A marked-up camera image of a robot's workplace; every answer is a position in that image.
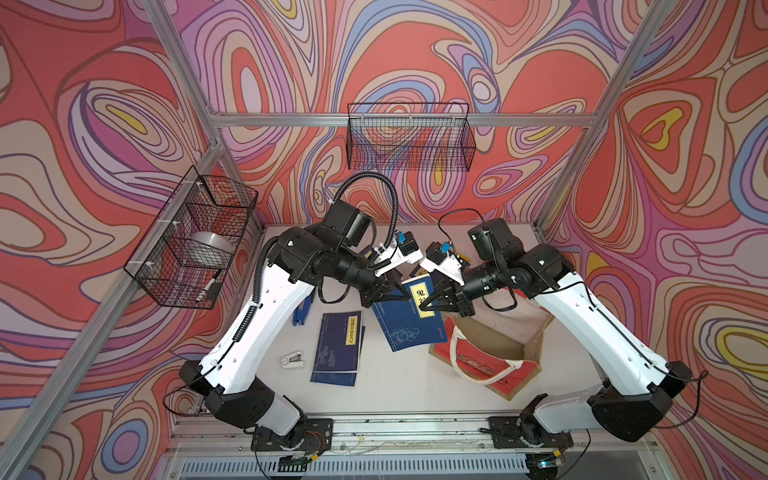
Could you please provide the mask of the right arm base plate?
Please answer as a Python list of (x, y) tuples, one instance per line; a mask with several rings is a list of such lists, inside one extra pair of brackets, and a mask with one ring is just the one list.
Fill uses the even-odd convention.
[(567, 450), (574, 445), (570, 433), (549, 433), (533, 418), (492, 416), (483, 432), (496, 449)]

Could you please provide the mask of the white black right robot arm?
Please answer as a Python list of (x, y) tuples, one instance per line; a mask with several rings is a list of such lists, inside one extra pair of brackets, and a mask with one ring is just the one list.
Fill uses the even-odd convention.
[(604, 374), (591, 389), (535, 397), (517, 417), (516, 440), (539, 447), (572, 430), (602, 429), (636, 442), (693, 382), (685, 363), (666, 360), (625, 327), (557, 248), (538, 244), (525, 249), (501, 219), (474, 226), (468, 236), (482, 261), (477, 267), (462, 261), (451, 242), (429, 245), (421, 266), (441, 278), (420, 307), (469, 317), (477, 299), (502, 289), (521, 292), (558, 320)]

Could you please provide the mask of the navy book yellow label top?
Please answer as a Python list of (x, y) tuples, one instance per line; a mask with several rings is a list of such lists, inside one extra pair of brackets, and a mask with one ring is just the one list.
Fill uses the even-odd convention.
[(377, 302), (372, 310), (393, 352), (420, 345), (446, 343), (448, 336), (440, 312), (423, 311), (420, 303), (433, 293), (428, 274), (403, 283), (408, 295), (397, 301)]

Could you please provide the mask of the red beige canvas tote bag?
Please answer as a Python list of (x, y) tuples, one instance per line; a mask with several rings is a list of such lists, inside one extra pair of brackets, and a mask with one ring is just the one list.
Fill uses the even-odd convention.
[(443, 316), (448, 340), (432, 345), (429, 353), (464, 382), (510, 401), (541, 373), (544, 333), (553, 320), (525, 297), (509, 311), (478, 301), (471, 316)]

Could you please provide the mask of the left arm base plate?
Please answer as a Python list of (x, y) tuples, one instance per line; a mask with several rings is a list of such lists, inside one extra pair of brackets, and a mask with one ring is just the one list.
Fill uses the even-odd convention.
[(286, 435), (259, 426), (253, 433), (251, 450), (261, 452), (304, 452), (320, 454), (332, 446), (334, 421), (331, 418), (309, 418), (299, 423)]

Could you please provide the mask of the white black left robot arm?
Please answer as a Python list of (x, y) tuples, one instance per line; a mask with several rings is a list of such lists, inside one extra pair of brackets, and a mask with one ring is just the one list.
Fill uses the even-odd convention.
[(179, 372), (216, 419), (242, 429), (266, 428), (289, 445), (300, 441), (306, 430), (303, 411), (261, 381), (257, 371), (283, 325), (323, 280), (357, 290), (364, 308), (404, 296), (396, 270), (423, 254), (412, 233), (396, 229), (382, 247), (356, 252), (371, 226), (367, 214), (338, 200), (321, 222), (291, 227), (265, 243), (252, 298), (219, 343)]

